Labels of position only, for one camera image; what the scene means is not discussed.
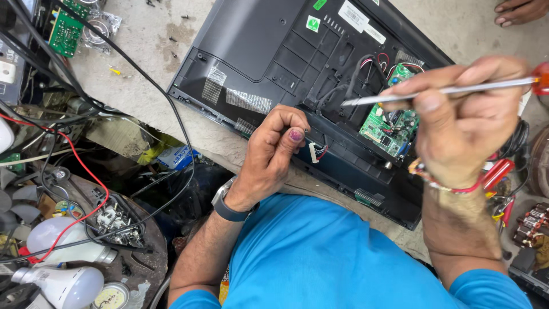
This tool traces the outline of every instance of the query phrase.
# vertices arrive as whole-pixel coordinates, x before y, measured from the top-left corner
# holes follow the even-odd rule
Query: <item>screwdriver shaft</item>
[[[477,84],[472,86],[446,87],[446,88],[439,89],[439,91],[446,95],[449,95],[451,93],[460,93],[460,92],[479,92],[479,91],[485,91],[485,90],[531,85],[538,81],[539,81],[538,78],[530,76],[527,78],[487,82],[485,84]],[[356,99],[347,100],[343,102],[341,106],[356,106],[356,105],[367,105],[367,104],[382,103],[382,102],[404,101],[404,100],[413,99],[417,95],[419,95],[419,92],[412,93],[411,95],[406,95],[406,96],[393,95],[393,96],[372,96],[372,97],[356,98]]]

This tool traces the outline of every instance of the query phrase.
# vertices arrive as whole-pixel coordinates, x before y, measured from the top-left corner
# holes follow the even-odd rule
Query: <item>blue t-shirt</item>
[[[220,308],[192,290],[170,309]],[[368,222],[315,197],[275,194],[245,222],[229,264],[223,308],[531,308],[509,277],[460,275],[446,291]]]

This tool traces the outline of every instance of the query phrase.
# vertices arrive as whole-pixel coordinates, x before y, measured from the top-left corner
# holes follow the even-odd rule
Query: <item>man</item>
[[[549,12],[549,0],[506,0],[494,11],[495,23],[502,27],[522,25],[543,18]]]
[[[303,112],[277,106],[251,136],[242,170],[224,199],[235,212],[259,201],[260,207],[245,223],[212,212],[177,261],[170,308],[220,308],[227,264],[227,308],[531,308],[507,276],[494,220],[477,186],[485,159],[514,130],[522,89],[452,97],[436,90],[525,75],[517,59],[485,57],[468,68],[416,75],[385,91],[421,92],[413,101],[421,116],[417,152],[440,185],[471,191],[425,186],[424,240],[441,282],[343,207],[275,194],[310,130]]]

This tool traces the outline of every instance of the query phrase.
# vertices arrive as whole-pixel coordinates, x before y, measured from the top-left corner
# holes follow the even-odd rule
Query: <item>concrete floor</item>
[[[500,0],[391,2],[456,63],[469,64],[486,54],[516,55],[526,58],[532,65],[549,60],[549,16],[526,25],[502,29],[493,23],[496,17],[494,8]],[[167,88],[213,2],[161,0],[160,3],[155,2],[155,5],[153,8],[146,5],[145,1],[109,0],[105,10],[123,18],[114,41],[161,87]],[[180,17],[185,14],[191,18],[187,20]],[[178,42],[169,41],[169,36],[177,38]],[[173,58],[172,51],[179,58]],[[83,88],[91,96],[185,140],[162,95],[154,91],[115,52],[105,56],[82,48],[72,59],[71,65]],[[110,72],[109,66],[114,66],[122,74],[118,76]],[[177,109],[193,147],[229,170],[238,171],[244,159],[246,141],[182,104],[178,104]],[[549,123],[548,115],[535,98],[530,100],[523,116],[530,123],[532,136]],[[429,260],[421,225],[415,232],[409,232],[296,169],[292,169],[290,174],[288,187],[294,189],[294,192],[315,193],[355,211],[399,246],[417,257]],[[541,200],[539,197],[520,194],[515,216],[524,213],[525,209],[534,204],[533,201]]]

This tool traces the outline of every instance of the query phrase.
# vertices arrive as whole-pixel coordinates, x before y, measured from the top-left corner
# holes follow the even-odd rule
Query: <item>smartwatch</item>
[[[242,222],[246,221],[248,216],[259,207],[259,203],[254,205],[251,210],[244,212],[234,211],[225,204],[223,199],[225,198],[225,196],[227,196],[227,193],[229,192],[229,189],[233,185],[233,182],[236,178],[237,177],[234,176],[224,185],[222,185],[215,194],[214,199],[211,201],[211,203],[214,205],[215,211],[217,212],[217,214],[219,214],[221,218],[231,222]]]

